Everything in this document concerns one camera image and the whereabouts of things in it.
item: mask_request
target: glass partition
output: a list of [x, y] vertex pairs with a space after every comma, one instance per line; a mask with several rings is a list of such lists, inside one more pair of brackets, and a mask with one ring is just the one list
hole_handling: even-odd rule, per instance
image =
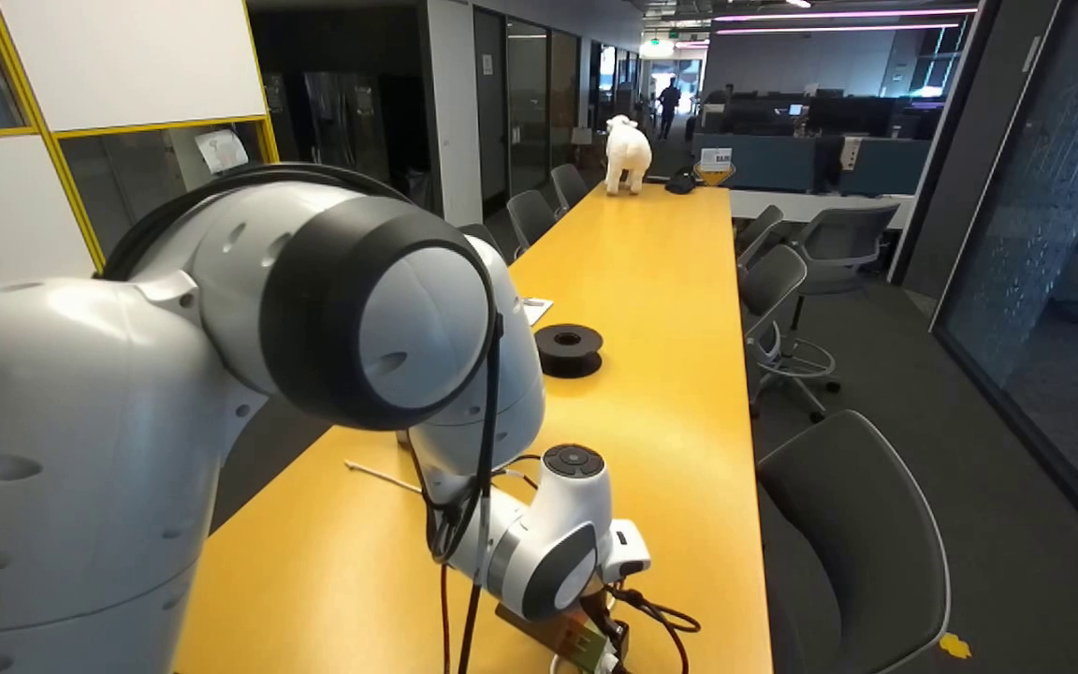
[[1078, 4], [1041, 55], [940, 337], [1078, 501]]
[[577, 129], [577, 69], [580, 41], [573, 33], [551, 33], [551, 164], [573, 162], [573, 129]]
[[283, 162], [345, 164], [437, 207], [420, 0], [251, 4]]
[[173, 129], [139, 134], [58, 138], [102, 250], [160, 201], [202, 186], [214, 171], [259, 162], [254, 125]]
[[546, 30], [505, 23], [508, 194], [546, 180]]

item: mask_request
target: chair backrest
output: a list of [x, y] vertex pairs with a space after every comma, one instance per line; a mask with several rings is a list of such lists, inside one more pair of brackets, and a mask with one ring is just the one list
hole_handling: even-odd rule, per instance
[[798, 295], [804, 282], [808, 264], [784, 244], [769, 246], [739, 271], [739, 312], [752, 360], [769, 362], [777, 356], [780, 329], [775, 315]]
[[553, 164], [551, 169], [551, 192], [553, 192], [562, 215], [567, 215], [582, 200], [586, 182], [582, 182], [577, 164]]
[[777, 244], [739, 271], [739, 307], [758, 321], [769, 319], [800, 284], [808, 282], [808, 264]]
[[800, 250], [808, 254], [808, 264], [869, 265], [880, 259], [880, 241], [893, 215], [897, 215], [893, 201], [862, 209], [850, 207], [819, 209], [808, 222]]
[[758, 461], [775, 511], [812, 543], [839, 599], [835, 674], [897, 666], [951, 623], [940, 522], [897, 448], [835, 411]]
[[768, 207], [754, 215], [754, 222], [747, 222], [747, 244], [739, 246], [739, 265], [754, 264], [762, 250], [769, 250], [775, 241], [775, 225], [780, 222], [777, 207]]
[[508, 230], [520, 241], [520, 246], [531, 246], [553, 225], [553, 209], [543, 200], [543, 192], [516, 192], [505, 201], [505, 215], [508, 215]]

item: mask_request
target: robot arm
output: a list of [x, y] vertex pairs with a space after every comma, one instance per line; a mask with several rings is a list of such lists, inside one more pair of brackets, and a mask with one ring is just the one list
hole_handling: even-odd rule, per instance
[[271, 397], [412, 430], [434, 506], [471, 513], [434, 549], [520, 617], [644, 567], [582, 448], [543, 461], [531, 506], [479, 492], [543, 418], [489, 246], [401, 200], [283, 176], [169, 225], [114, 282], [0, 290], [0, 666], [164, 670], [218, 467]]

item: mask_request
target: black object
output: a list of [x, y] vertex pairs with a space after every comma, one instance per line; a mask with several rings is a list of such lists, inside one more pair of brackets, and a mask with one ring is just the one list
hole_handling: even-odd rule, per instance
[[401, 194], [397, 186], [387, 186], [387, 182], [382, 182], [382, 180], [375, 180], [366, 171], [340, 169], [340, 164], [294, 164], [294, 162], [283, 162], [283, 164], [234, 164], [234, 169], [214, 176], [210, 182], [202, 182], [202, 186], [193, 186], [188, 194], [175, 194], [175, 200], [160, 201], [157, 209], [148, 209], [147, 219], [139, 219], [123, 232], [123, 241], [107, 250], [103, 271], [93, 275], [93, 276], [102, 276], [102, 282], [130, 282], [130, 275], [139, 271], [140, 254], [169, 230], [175, 230], [188, 215], [210, 207], [225, 192], [238, 192], [238, 186], [251, 186], [251, 182], [276, 182], [276, 180], [335, 182], [335, 186], [348, 186], [348, 192], [387, 194], [387, 200], [407, 201], [407, 194]]
[[420, 425], [437, 410], [384, 400], [360, 353], [370, 290], [424, 246], [444, 246], [479, 271], [479, 254], [455, 230], [384, 194], [360, 200], [360, 207], [335, 201], [280, 244], [259, 329], [265, 366], [294, 410], [377, 430]]
[[543, 376], [582, 380], [601, 366], [601, 337], [586, 325], [562, 321], [536, 332]]
[[679, 169], [666, 180], [666, 192], [673, 192], [673, 194], [687, 194], [692, 186], [696, 186], [692, 169]]

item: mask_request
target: long table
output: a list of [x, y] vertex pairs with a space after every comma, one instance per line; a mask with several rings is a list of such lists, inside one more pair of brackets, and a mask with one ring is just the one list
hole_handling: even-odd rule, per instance
[[[546, 380], [531, 448], [580, 442], [605, 458], [612, 513], [638, 523], [648, 599], [692, 614], [696, 674], [768, 674], [768, 599], [752, 476], [731, 192], [586, 194], [520, 264], [520, 295], [553, 301], [538, 325], [601, 332], [601, 371]], [[204, 543], [179, 674], [437, 674], [437, 567], [392, 436], [334, 426]], [[451, 572], [451, 638], [466, 584]], [[661, 624], [636, 612], [630, 666], [678, 670]], [[484, 599], [476, 674], [546, 670], [551, 657]]]

